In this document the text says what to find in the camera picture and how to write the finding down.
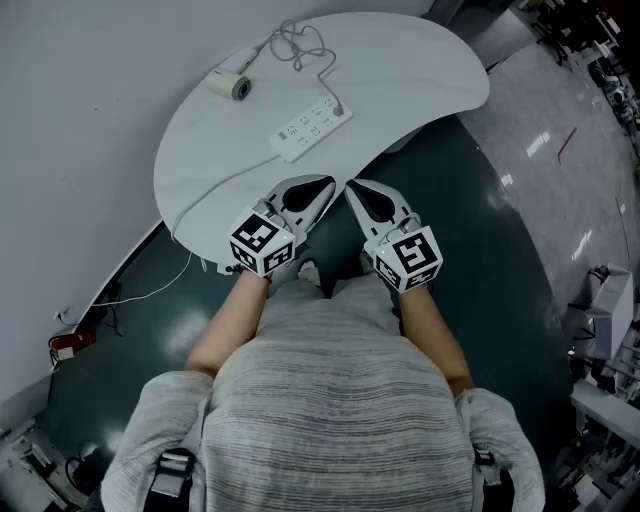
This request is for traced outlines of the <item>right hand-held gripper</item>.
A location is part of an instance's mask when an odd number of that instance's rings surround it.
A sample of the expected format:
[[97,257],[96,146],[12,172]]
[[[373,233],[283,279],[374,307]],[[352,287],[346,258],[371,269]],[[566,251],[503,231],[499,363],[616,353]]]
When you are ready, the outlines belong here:
[[[396,189],[366,179],[349,180],[345,196],[364,236],[374,270],[397,292],[433,280],[443,257],[429,226],[423,226]],[[385,233],[388,220],[401,220]]]

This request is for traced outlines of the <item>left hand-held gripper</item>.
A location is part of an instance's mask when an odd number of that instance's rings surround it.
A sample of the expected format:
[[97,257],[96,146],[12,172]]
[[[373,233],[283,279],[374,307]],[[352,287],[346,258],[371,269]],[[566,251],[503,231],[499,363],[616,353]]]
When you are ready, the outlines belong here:
[[277,184],[253,208],[245,208],[228,230],[233,258],[259,277],[268,277],[295,258],[335,193],[335,179],[309,174]]

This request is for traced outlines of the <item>white power strip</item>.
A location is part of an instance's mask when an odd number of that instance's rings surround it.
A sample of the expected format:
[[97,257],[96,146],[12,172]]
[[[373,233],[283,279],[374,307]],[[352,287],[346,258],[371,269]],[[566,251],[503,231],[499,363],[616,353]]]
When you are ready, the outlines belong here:
[[344,115],[336,117],[332,112],[336,103],[332,95],[321,98],[270,136],[269,142],[282,160],[295,163],[353,117],[342,103]]

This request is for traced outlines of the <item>person's left forearm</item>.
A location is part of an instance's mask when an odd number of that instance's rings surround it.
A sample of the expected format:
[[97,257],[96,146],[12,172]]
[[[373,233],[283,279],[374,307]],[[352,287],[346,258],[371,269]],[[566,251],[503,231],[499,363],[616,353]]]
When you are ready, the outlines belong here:
[[214,315],[186,363],[185,370],[215,377],[227,359],[257,332],[270,281],[244,271]]

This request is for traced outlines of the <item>person's right forearm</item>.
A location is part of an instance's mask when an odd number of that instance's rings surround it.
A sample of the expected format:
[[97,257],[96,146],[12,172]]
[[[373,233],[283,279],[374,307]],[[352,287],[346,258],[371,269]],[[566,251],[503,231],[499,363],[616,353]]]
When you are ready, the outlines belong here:
[[474,388],[464,353],[426,287],[399,295],[404,336],[440,370],[457,398]]

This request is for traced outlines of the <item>white hair dryer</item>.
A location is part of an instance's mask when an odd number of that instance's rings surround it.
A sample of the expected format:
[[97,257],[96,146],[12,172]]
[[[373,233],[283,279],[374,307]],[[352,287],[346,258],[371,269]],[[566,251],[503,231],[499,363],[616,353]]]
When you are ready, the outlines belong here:
[[205,78],[209,90],[217,96],[243,101],[251,91],[252,83],[245,71],[259,55],[256,47],[240,50],[214,67]]

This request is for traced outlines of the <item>light grey trousers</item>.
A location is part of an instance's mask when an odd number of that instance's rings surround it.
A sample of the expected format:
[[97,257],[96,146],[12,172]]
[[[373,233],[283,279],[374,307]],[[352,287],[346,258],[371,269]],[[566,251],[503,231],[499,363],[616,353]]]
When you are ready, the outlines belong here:
[[338,281],[330,298],[307,280],[286,282],[268,299],[257,332],[265,339],[309,342],[374,340],[399,334],[391,294],[373,274]]

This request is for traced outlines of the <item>grey striped shirt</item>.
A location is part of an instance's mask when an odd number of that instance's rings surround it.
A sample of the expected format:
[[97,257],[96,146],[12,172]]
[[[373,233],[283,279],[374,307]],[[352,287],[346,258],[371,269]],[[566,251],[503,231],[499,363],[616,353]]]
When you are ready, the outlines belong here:
[[454,398],[401,336],[257,337],[216,377],[150,380],[102,483],[105,512],[143,512],[160,455],[200,425],[198,512],[472,512],[507,481],[513,512],[542,512],[537,456],[512,405]]

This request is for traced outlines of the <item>white equipment cart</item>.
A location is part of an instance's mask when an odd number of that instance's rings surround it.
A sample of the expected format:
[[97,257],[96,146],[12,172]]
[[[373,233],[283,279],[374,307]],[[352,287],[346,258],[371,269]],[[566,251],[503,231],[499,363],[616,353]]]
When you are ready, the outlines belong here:
[[574,341],[592,341],[593,356],[611,360],[621,348],[627,332],[636,322],[635,287],[631,271],[613,263],[589,270],[599,280],[600,287],[589,304],[568,303],[569,310],[578,311],[587,326]]

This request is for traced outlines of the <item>cluttered equipment shelves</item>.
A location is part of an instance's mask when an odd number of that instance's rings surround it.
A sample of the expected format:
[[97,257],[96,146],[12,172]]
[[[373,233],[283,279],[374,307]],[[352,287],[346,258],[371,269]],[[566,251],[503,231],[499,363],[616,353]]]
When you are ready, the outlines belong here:
[[636,93],[622,58],[620,28],[598,0],[523,0],[521,11],[534,12],[530,27],[563,66],[569,55],[591,50],[587,72],[604,93],[614,115],[635,145],[640,144],[640,94]]

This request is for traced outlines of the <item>red fire extinguisher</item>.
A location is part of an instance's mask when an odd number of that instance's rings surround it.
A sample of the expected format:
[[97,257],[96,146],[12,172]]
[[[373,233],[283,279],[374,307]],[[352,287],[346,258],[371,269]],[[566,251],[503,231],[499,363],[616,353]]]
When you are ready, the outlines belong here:
[[52,337],[49,342],[49,354],[53,361],[71,359],[75,354],[96,342],[93,332],[75,332]]

